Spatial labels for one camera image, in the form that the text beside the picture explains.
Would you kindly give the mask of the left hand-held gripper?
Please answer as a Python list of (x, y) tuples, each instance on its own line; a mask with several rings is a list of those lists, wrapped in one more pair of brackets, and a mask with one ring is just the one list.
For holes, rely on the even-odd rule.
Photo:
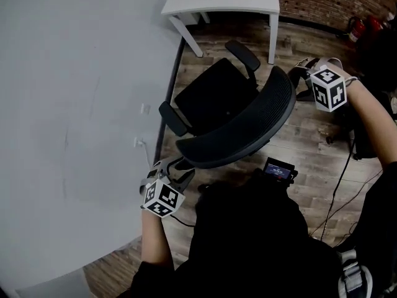
[(195, 168), (176, 167), (182, 176), (174, 179), (169, 168), (183, 160), (182, 156), (170, 156), (154, 164), (147, 177), (141, 180), (141, 208), (164, 218), (174, 214), (185, 199), (184, 190), (195, 176)]

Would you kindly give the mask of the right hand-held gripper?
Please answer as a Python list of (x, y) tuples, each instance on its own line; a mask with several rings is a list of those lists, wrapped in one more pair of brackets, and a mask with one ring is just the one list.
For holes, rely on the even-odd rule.
[(315, 58), (314, 64), (309, 68), (310, 58), (300, 60), (288, 72), (289, 75), (308, 73), (305, 79), (307, 90), (297, 94), (296, 100), (300, 102), (315, 102), (316, 108), (325, 112), (333, 112), (346, 102), (345, 78), (329, 64), (343, 69), (342, 63), (337, 58)]

